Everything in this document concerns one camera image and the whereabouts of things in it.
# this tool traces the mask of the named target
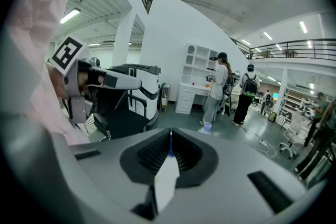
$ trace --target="black vent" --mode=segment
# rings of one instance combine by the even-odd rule
[[[136,183],[152,185],[170,150],[170,128],[135,144],[121,154],[120,165]],[[215,171],[218,155],[208,144],[172,128],[172,150],[180,176],[176,188],[201,185]]]
[[[181,135],[173,135],[173,153],[178,163],[180,174],[190,170],[202,158],[202,150],[199,146]]]
[[[162,135],[151,144],[140,149],[137,153],[139,163],[154,175],[158,173],[166,160],[170,149],[170,134]]]
[[[274,213],[279,213],[292,204],[286,194],[275,185],[263,172],[247,175]]]

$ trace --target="drawer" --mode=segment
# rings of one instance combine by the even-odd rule
[[[181,113],[181,114],[190,114],[190,110],[184,110],[184,109],[176,109],[175,113]]]
[[[181,97],[186,97],[186,98],[190,98],[190,99],[194,99],[194,94],[193,93],[185,93],[185,92],[180,92],[180,94],[178,95],[178,98]]]
[[[185,97],[185,96],[181,96],[178,98],[178,102],[187,102],[187,103],[192,103],[194,100],[194,97]]]
[[[193,89],[188,89],[188,88],[181,88],[180,92],[181,93],[194,94],[194,90]]]
[[[176,106],[176,108],[178,108],[178,107],[180,107],[180,106],[183,106],[183,107],[185,107],[185,108],[191,108],[192,105],[193,105],[192,102],[178,101],[178,102],[177,102],[177,106]]]
[[[195,90],[195,94],[198,94],[198,95],[209,95],[210,93],[210,90],[209,91],[206,91],[206,90]]]

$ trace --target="white sneaker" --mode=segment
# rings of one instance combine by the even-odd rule
[[[236,126],[239,126],[239,124],[238,123],[235,123],[234,121],[231,121],[233,124],[235,124]]]

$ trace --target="hand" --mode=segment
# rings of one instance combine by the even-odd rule
[[[55,92],[57,97],[60,97],[62,99],[68,100],[68,94],[65,90],[65,85],[64,85],[64,77],[61,72],[59,72],[55,67],[52,65],[47,64],[47,68],[49,71],[49,76],[51,79],[51,82],[54,86]],[[78,88],[79,92],[81,94],[89,94],[88,88],[87,88],[87,81],[88,81],[88,73],[87,72],[79,72],[78,73]],[[104,82],[104,77],[99,76],[98,82],[102,84]]]

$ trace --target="white cabinet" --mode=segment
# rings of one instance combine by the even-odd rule
[[[195,44],[187,44],[182,66],[180,88],[177,94],[176,113],[190,114],[195,94],[208,96],[211,82],[206,76],[217,69],[218,52]]]

